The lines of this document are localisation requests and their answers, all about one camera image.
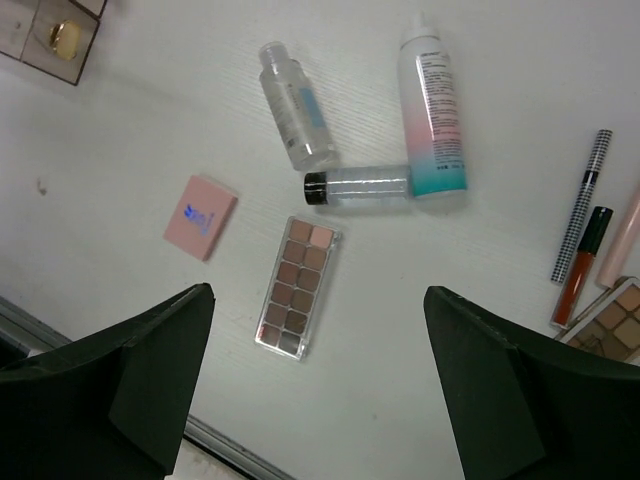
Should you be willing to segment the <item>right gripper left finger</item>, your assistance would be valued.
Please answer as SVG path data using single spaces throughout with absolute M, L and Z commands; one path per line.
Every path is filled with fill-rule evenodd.
M 173 474 L 215 297 L 196 284 L 144 313 L 1 370 L 4 479 Z

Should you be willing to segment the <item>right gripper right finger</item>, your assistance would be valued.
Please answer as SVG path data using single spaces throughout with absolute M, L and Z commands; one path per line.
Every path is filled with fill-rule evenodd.
M 424 314 L 467 479 L 636 479 L 639 369 L 442 287 Z

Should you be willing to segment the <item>pale pink cosmetic tube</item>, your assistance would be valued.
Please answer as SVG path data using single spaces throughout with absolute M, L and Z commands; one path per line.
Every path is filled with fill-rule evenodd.
M 638 234 L 639 187 L 636 187 L 598 273 L 597 285 L 604 288 L 612 288 L 614 286 L 620 277 Z

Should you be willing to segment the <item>red lip gloss tube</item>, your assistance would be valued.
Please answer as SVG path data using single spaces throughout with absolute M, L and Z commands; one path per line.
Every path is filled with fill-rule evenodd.
M 553 326 L 568 327 L 613 214 L 614 211 L 608 207 L 594 208 L 551 318 Z

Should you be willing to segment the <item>pink compact box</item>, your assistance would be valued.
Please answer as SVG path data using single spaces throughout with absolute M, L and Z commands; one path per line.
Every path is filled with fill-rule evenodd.
M 238 196 L 202 175 L 192 175 L 171 215 L 163 239 L 207 262 L 224 232 Z

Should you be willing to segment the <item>pink brown eyeshadow palette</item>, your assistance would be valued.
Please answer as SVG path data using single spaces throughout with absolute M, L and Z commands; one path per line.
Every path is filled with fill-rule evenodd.
M 305 357 L 341 240 L 336 228 L 288 218 L 257 323 L 257 345 L 296 361 Z

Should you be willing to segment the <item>checkered eyeliner pen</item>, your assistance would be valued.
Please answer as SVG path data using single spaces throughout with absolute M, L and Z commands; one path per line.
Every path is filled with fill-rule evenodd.
M 595 136 L 569 222 L 551 273 L 550 280 L 554 284 L 562 284 L 568 273 L 584 227 L 586 214 L 591 204 L 598 177 L 610 148 L 612 137 L 613 132 L 609 129 L 600 129 Z

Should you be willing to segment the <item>clear bottle blue label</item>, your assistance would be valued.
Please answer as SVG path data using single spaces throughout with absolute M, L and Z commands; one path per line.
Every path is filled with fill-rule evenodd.
M 315 90 L 301 64 L 278 41 L 259 50 L 259 80 L 293 168 L 318 169 L 337 159 Z

